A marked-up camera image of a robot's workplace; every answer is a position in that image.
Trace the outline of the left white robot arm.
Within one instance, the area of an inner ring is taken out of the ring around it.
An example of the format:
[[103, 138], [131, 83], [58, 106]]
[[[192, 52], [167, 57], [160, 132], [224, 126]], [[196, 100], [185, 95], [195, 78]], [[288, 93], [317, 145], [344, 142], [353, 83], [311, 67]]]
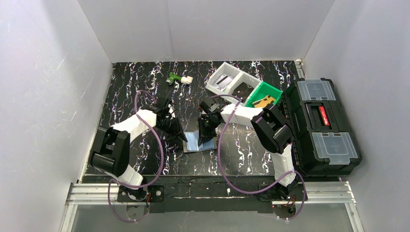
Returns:
[[133, 190], [154, 184], [160, 176], [143, 184], [143, 176], [129, 164], [131, 143], [147, 130], [159, 129], [167, 140], [186, 142], [180, 120], [172, 109], [172, 101], [160, 97], [150, 106], [144, 106], [128, 119], [110, 127], [98, 127], [88, 163], [114, 180]]

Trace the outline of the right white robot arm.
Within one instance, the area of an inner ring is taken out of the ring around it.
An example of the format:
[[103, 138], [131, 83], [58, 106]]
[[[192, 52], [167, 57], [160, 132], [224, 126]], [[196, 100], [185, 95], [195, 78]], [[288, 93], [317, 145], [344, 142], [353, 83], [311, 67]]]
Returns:
[[278, 107], [269, 103], [264, 108], [245, 107], [240, 103], [222, 105], [213, 98], [207, 98], [199, 104], [202, 110], [198, 118], [198, 146], [217, 137], [216, 128], [224, 123], [235, 123], [251, 127], [262, 146], [274, 156], [275, 179], [288, 187], [294, 182], [291, 125]]

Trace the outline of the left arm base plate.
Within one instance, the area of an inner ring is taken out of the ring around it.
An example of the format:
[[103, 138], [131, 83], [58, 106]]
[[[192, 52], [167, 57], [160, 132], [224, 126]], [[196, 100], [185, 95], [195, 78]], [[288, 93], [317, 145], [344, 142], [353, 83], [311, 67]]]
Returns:
[[164, 200], [164, 192], [164, 186], [162, 185], [151, 185], [137, 190], [120, 186], [118, 189], [117, 201], [121, 203], [161, 203]]

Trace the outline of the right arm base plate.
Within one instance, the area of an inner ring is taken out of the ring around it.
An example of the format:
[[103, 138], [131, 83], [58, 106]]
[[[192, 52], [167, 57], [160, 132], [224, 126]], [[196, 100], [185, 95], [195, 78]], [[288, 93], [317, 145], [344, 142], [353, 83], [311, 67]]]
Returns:
[[304, 190], [301, 183], [291, 183], [287, 187], [281, 184], [276, 184], [272, 188], [262, 193], [256, 194], [261, 201], [284, 201], [285, 203], [293, 203], [302, 201]]

